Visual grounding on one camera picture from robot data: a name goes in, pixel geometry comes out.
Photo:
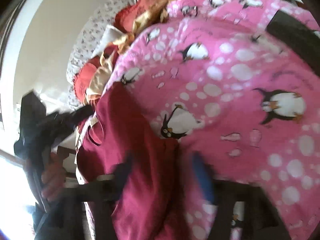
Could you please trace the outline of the person's left hand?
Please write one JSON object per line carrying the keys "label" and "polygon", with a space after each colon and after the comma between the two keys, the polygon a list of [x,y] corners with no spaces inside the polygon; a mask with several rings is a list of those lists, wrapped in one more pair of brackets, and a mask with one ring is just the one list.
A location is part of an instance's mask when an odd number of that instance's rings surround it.
{"label": "person's left hand", "polygon": [[[40,204],[41,198],[39,193],[37,192],[36,185],[33,180],[32,164],[29,159],[25,161],[24,171],[27,176],[29,187],[36,199],[36,202]],[[52,152],[50,154],[50,162],[44,169],[41,179],[44,183],[44,187],[41,191],[41,196],[49,202],[56,200],[60,192],[64,188],[66,179],[66,171],[63,168],[61,159],[56,153]]]}

